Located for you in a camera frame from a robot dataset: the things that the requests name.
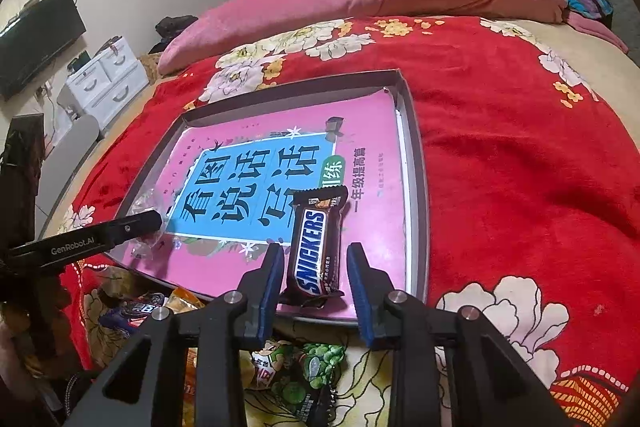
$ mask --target cabinet handle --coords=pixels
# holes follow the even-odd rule
[[[83,89],[87,92],[92,91],[95,89],[95,86],[97,86],[97,84],[98,84],[98,79],[94,78],[94,83],[91,86],[83,87]]]
[[[124,94],[122,96],[118,96],[118,95],[114,96],[113,97],[113,102],[122,102],[122,100],[127,98],[128,94],[129,94],[129,86],[125,87]]]

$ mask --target bed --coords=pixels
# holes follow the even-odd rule
[[[640,327],[627,318],[640,296],[640,70],[610,42],[567,25],[489,18],[480,8],[484,17],[395,7],[323,16],[332,6],[306,14],[311,23],[289,21],[277,35],[270,24],[278,17],[269,12],[233,27],[215,14],[202,17],[197,24],[216,35],[217,51],[202,34],[191,39],[201,56],[191,53],[178,76],[127,109],[76,176],[49,233],[111,219],[147,156],[189,108],[319,76],[399,69],[414,99],[430,189],[428,304],[482,309],[571,418],[601,426],[640,366]],[[229,36],[229,28],[244,33]],[[244,41],[231,49],[233,38]],[[108,363],[122,345],[97,321],[105,311],[100,275],[110,264],[99,255],[62,276],[85,367]],[[367,351],[342,328],[278,327],[348,346],[333,425],[362,425],[363,417],[386,425],[388,353]],[[295,425],[264,395],[247,394],[246,402],[251,426]]]

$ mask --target metal screw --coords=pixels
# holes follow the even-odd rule
[[[464,306],[460,308],[460,315],[468,321],[474,321],[480,316],[480,310],[475,306]]]
[[[386,296],[389,297],[389,300],[394,304],[402,304],[407,299],[406,293],[402,290],[390,291]]]
[[[171,310],[166,306],[156,308],[151,312],[151,316],[156,321],[164,321],[169,315],[171,315]]]
[[[225,293],[224,299],[227,304],[236,304],[242,300],[242,294],[238,290],[231,290]]]

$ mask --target red blanket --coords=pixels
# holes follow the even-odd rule
[[[640,367],[640,162],[622,123],[567,63],[515,27],[476,17],[335,26],[328,36],[326,28],[289,36],[300,45],[279,60],[261,54],[236,76],[219,73],[203,98],[255,89],[256,78],[262,88],[399,68],[414,97],[428,178],[429,304],[483,309],[570,416],[601,425]],[[95,207],[94,223],[114,216],[162,134],[220,71],[217,61],[158,87],[95,166],[76,212]],[[96,256],[88,264],[106,262]],[[82,298],[94,278],[80,264],[63,275],[85,365]]]

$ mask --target television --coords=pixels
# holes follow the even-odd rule
[[[73,0],[40,0],[0,30],[0,95],[8,100],[86,31]]]

